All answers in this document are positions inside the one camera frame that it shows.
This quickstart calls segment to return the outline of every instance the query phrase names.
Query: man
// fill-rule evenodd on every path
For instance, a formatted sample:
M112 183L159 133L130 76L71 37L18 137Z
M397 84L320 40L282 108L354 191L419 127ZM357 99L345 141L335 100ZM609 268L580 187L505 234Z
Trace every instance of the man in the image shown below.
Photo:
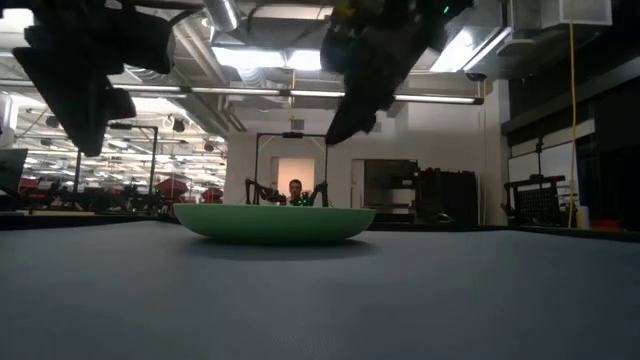
M302 182L300 180L293 179L289 182L289 194L291 194L287 199L289 204L300 200L300 197L302 196Z

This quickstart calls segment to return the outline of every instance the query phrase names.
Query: green plate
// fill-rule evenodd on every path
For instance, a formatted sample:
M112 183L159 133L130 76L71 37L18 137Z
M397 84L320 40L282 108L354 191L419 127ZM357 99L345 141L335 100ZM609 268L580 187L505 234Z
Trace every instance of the green plate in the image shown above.
M174 204L187 229L220 241L332 242L369 227L375 210L293 206Z

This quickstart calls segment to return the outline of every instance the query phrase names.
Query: gray table surface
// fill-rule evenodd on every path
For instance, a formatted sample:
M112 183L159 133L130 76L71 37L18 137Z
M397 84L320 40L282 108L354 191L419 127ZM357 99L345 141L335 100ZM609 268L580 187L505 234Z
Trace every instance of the gray table surface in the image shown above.
M521 232L0 232L0 359L640 359L640 246Z

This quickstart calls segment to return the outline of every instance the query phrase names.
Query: table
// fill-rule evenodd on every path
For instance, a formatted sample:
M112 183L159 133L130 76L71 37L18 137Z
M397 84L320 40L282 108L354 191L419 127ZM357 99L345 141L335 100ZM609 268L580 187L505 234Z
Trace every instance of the table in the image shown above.
M639 359L640 245L521 231L255 247L0 232L3 359Z

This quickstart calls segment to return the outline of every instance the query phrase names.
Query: green bowl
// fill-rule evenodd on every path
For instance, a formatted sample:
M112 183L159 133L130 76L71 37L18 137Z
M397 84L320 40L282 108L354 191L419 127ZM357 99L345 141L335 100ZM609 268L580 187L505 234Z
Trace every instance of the green bowl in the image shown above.
M317 243L366 230L375 210L293 206L174 204L187 229L220 241Z

